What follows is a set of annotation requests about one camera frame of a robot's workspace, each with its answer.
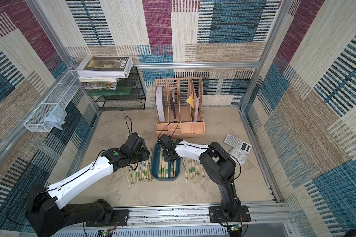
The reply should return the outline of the teal plastic storage box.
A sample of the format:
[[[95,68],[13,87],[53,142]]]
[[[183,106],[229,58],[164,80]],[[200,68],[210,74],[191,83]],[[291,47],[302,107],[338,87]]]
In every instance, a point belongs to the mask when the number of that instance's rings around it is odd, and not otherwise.
[[[174,181],[180,174],[181,160],[165,162],[162,151],[161,146],[156,143],[153,151],[151,175],[155,180]]]

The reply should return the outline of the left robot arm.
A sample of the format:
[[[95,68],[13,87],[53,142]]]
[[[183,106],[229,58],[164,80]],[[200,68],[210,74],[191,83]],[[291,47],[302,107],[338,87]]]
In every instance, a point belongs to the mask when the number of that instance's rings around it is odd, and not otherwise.
[[[103,199],[84,204],[70,201],[86,188],[114,172],[148,160],[150,152],[137,133],[119,148],[110,148],[91,164],[49,185],[34,187],[26,200],[25,217],[39,237],[50,237],[64,227],[93,222],[105,226],[115,221],[112,206]]]

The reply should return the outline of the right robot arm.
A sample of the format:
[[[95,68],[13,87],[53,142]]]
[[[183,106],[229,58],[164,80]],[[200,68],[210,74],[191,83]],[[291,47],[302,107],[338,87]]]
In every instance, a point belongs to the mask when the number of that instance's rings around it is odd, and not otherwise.
[[[165,134],[158,139],[158,143],[166,162],[181,158],[199,161],[209,178],[219,187],[223,211],[221,217],[231,220],[239,216],[241,203],[234,186],[236,163],[219,143],[199,145],[182,139],[173,140]]]

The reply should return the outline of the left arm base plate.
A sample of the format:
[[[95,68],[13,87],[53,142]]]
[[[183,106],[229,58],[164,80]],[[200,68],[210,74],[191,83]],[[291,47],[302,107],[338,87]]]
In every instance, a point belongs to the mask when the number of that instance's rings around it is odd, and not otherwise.
[[[115,227],[126,226],[128,223],[129,209],[115,209],[100,218],[99,221],[89,221],[86,227]]]

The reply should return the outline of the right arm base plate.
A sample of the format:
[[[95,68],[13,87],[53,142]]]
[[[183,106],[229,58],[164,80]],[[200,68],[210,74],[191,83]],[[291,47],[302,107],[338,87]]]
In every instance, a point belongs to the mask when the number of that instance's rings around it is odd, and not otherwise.
[[[246,205],[238,206],[234,215],[231,213],[231,211],[228,211],[221,206],[210,206],[208,210],[211,223],[246,223],[251,221],[249,209]]]

